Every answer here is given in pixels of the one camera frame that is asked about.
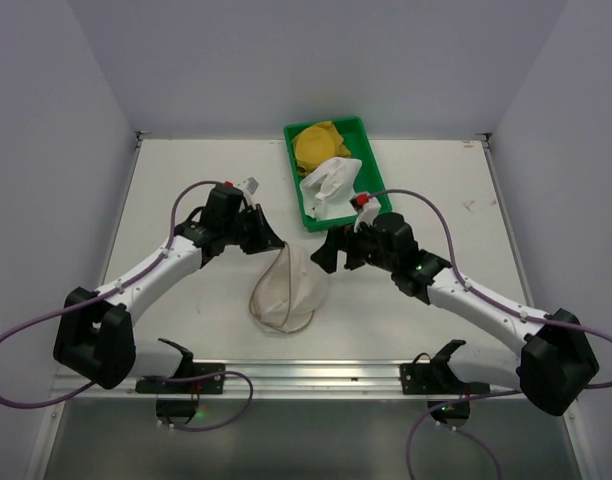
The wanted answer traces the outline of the white mesh laundry bag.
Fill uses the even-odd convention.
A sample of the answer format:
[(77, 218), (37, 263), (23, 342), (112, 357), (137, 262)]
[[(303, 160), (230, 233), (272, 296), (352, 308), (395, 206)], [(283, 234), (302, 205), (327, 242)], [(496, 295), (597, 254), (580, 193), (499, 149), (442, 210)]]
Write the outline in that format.
[(249, 313), (269, 332), (297, 334), (311, 324), (329, 290), (328, 275), (306, 249), (286, 243), (255, 284)]

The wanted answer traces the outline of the white bra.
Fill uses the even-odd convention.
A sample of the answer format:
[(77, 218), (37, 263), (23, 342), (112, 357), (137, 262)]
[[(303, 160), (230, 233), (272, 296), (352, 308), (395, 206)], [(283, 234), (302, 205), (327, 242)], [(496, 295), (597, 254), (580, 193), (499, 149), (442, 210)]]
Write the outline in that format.
[(317, 221), (353, 216), (350, 199), (361, 166), (359, 159), (334, 157), (306, 176), (299, 185), (306, 216)]

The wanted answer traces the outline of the yellow bra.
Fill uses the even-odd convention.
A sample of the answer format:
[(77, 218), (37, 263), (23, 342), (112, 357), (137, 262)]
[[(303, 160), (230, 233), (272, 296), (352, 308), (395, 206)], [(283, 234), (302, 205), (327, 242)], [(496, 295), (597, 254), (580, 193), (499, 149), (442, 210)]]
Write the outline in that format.
[(291, 141), (297, 173), (306, 177), (323, 162), (334, 158), (350, 158), (351, 152), (332, 121), (315, 123)]

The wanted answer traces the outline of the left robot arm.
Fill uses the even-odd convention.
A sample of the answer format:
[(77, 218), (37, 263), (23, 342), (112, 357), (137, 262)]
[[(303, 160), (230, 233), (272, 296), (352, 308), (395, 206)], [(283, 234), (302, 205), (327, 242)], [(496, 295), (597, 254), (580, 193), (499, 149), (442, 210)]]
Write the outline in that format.
[(254, 255), (284, 246), (252, 200), (254, 178), (211, 187), (205, 205), (172, 222), (167, 240), (136, 267), (93, 291), (79, 287), (67, 296), (53, 347), (59, 364), (107, 390), (127, 378), (178, 384), (194, 377), (188, 349), (167, 339), (137, 343), (137, 321), (227, 247)]

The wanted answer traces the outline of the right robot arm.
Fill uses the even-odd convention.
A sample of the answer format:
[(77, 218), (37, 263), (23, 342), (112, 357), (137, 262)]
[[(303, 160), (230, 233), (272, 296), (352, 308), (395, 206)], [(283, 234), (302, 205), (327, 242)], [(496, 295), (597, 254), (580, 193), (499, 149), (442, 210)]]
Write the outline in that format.
[(441, 390), (486, 383), (518, 390), (543, 412), (561, 416), (590, 384), (599, 364), (577, 317), (518, 305), (469, 280), (442, 257), (418, 246), (411, 226), (398, 213), (380, 214), (371, 224), (335, 226), (312, 261), (332, 274), (339, 253), (344, 267), (365, 265), (389, 273), (406, 296), (443, 309), (496, 338), (506, 353), (469, 351), (452, 340), (429, 362), (427, 375)]

